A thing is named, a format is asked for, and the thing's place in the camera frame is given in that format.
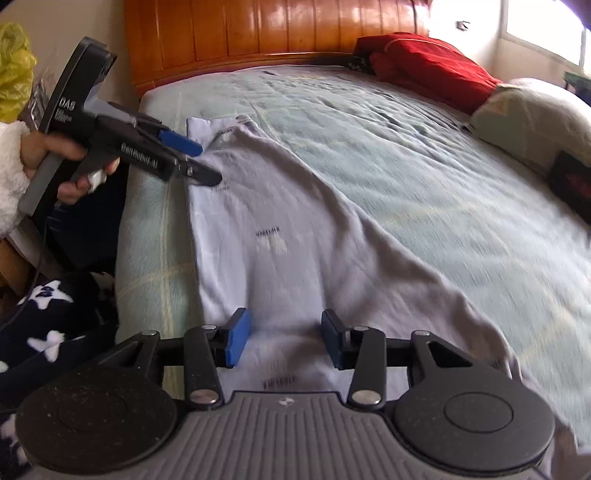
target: beige pillow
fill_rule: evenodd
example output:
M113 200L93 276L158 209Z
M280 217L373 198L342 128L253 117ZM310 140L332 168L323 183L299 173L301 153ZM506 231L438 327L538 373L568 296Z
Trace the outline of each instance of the beige pillow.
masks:
M542 80L500 84L468 127L543 176L561 150L591 166L591 106Z

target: gray ribbed surface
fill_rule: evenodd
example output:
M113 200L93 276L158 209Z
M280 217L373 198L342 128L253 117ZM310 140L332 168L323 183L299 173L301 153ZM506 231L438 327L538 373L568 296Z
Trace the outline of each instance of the gray ribbed surface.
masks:
M71 480L33 469L27 480ZM189 415L178 435L139 465L93 480L445 480L459 478L412 457L378 415L336 394L237 393L214 413ZM535 472L505 480L542 480Z

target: black cable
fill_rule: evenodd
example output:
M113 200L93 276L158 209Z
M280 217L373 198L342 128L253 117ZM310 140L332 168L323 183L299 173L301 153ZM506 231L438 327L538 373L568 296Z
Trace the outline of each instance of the black cable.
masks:
M22 311L25 309L29 300L31 300L31 295L33 294L33 290L37 286L37 280L39 279L39 273L41 272L41 265L43 264L43 257L45 257L46 249L47 249L47 220L43 226L43 242L41 243L41 252L39 253L39 262L37 263L37 269L35 270L35 275L33 276L33 280L31 282L31 286L29 287L29 291L27 295L24 297L24 301L22 305L18 308L18 310L10 317L6 322L0 325L0 332L2 332L6 327L14 323L14 321L19 317Z

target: red cushion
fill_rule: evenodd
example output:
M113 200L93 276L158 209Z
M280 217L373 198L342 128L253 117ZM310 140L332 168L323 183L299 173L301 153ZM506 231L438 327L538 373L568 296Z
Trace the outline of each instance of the red cushion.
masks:
M500 82L452 45L412 33L359 38L355 54L369 56L380 80L444 102L469 115Z

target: bedspread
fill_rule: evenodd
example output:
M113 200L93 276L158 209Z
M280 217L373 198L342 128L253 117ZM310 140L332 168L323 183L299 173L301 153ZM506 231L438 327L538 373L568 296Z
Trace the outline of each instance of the bedspread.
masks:
M142 109L180 133L190 116L249 115L458 286L591 442L588 227L533 172L464 131L463 115L340 67L201 76L147 93ZM130 171L120 339L202 321L187 218L181 180Z

